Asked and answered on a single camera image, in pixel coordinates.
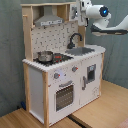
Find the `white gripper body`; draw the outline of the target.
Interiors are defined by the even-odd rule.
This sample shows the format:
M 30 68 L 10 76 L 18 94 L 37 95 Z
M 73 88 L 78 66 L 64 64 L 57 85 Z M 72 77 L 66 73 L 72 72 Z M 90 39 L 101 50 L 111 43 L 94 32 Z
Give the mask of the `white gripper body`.
M 87 26 L 86 10 L 91 5 L 91 0 L 76 0 L 75 4 L 70 5 L 70 20 L 78 21 L 79 26 Z

